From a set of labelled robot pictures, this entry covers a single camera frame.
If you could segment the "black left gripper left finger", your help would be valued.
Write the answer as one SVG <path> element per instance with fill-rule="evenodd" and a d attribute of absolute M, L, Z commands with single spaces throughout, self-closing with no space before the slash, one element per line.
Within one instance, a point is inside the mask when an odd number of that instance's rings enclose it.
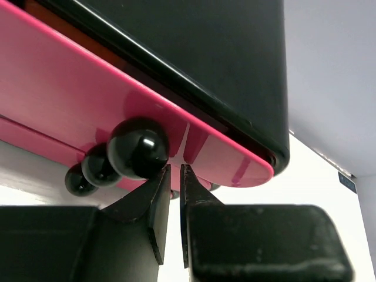
<path fill-rule="evenodd" d="M 1 207 L 2 281 L 156 281 L 170 167 L 110 206 Z"/>

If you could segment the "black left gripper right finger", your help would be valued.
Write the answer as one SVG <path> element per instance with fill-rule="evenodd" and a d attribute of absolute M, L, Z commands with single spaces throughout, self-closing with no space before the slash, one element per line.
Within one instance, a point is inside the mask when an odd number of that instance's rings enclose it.
<path fill-rule="evenodd" d="M 224 204 L 180 169 L 184 266 L 191 281 L 352 281 L 337 229 L 320 207 Z"/>

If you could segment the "pink top drawer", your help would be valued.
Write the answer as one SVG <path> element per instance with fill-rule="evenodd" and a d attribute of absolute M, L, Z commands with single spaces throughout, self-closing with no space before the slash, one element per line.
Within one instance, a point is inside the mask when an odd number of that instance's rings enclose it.
<path fill-rule="evenodd" d="M 108 141 L 96 144 L 101 146 L 113 143 L 112 133 L 121 129 L 134 131 L 137 144 L 150 146 L 154 141 L 143 137 L 140 129 L 154 120 L 169 142 L 167 163 L 174 181 L 183 164 L 191 165 L 204 187 L 211 183 L 253 187 L 274 174 L 271 164 L 223 130 L 214 129 L 21 8 L 2 1 L 1 117 L 32 113 L 119 118 Z"/>

